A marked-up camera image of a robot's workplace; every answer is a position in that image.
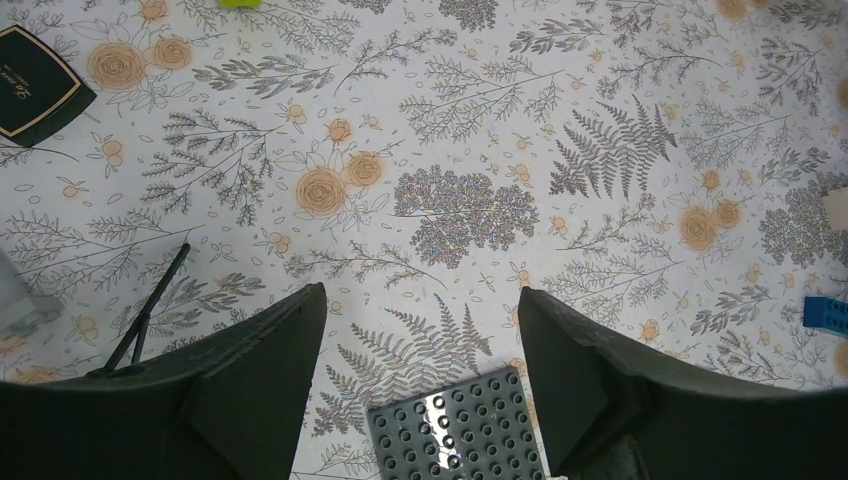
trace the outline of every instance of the gold trim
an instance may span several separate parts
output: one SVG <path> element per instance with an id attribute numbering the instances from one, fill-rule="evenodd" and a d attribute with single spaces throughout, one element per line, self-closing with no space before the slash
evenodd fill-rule
<path id="1" fill-rule="evenodd" d="M 53 50 L 50 50 L 50 48 L 48 48 L 47 45 L 42 43 L 41 40 L 39 40 L 35 35 L 29 33 L 28 31 L 24 30 L 23 28 L 21 28 L 20 25 L 12 25 L 11 27 L 7 28 L 6 30 L 3 30 L 2 32 L 0 32 L 0 38 L 3 38 L 5 35 L 12 33 L 12 32 L 20 33 L 21 35 L 26 37 L 30 42 L 34 43 L 39 48 L 44 50 L 44 53 L 46 53 L 48 56 L 50 56 L 50 58 L 52 58 L 54 61 L 56 61 L 56 63 L 58 63 L 59 66 L 62 67 L 62 69 L 65 70 L 65 72 L 67 72 L 68 75 L 74 80 L 74 86 L 71 87 L 71 89 L 68 90 L 68 92 L 65 93 L 65 95 L 62 98 L 60 98 L 56 103 L 54 103 L 53 106 L 51 106 L 47 110 L 41 112 L 41 115 L 35 117 L 33 120 L 31 120 L 29 123 L 27 123 L 23 127 L 20 127 L 13 132 L 9 132 L 5 128 L 0 127 L 0 133 L 2 133 L 3 135 L 5 135 L 7 137 L 14 137 L 15 135 L 21 133 L 22 131 L 26 130 L 27 128 L 29 128 L 29 127 L 33 126 L 34 124 L 43 120 L 44 117 L 50 115 L 51 113 L 56 111 L 57 108 L 62 106 L 62 104 L 65 103 L 65 100 L 67 100 L 71 95 L 76 93 L 76 91 L 79 90 L 80 87 L 82 86 L 82 81 L 79 79 L 76 72 L 71 70 L 71 67 L 69 67 L 68 64 L 65 63 L 64 60 L 62 60 L 61 58 L 56 56 L 56 53 L 53 52 Z"/>

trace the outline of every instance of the floral tablecloth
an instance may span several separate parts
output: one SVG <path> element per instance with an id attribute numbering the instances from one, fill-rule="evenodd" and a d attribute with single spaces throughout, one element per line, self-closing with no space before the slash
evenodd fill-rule
<path id="1" fill-rule="evenodd" d="M 50 324 L 6 381 L 99 367 L 184 241 L 147 358 L 329 292 L 293 475 L 376 475 L 364 408 L 515 365 L 542 288 L 710 370 L 844 385 L 837 0 L 3 0 L 98 98 L 0 142 L 0 248 Z"/>

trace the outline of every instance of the yellow-green object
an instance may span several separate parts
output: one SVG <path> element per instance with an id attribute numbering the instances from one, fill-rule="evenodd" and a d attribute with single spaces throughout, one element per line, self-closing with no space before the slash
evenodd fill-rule
<path id="1" fill-rule="evenodd" d="M 261 4 L 262 0 L 221 0 L 224 8 L 258 7 Z"/>

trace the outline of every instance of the black box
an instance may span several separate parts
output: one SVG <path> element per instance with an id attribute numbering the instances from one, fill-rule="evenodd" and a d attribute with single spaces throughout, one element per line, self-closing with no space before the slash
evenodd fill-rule
<path id="1" fill-rule="evenodd" d="M 0 31 L 0 135 L 31 147 L 61 130 L 97 95 L 19 25 Z"/>

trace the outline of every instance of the blue block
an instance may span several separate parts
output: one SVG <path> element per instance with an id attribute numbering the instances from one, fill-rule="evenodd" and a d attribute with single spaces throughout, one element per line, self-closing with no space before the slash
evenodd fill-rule
<path id="1" fill-rule="evenodd" d="M 804 297 L 804 326 L 848 336 L 848 303 L 827 297 Z"/>

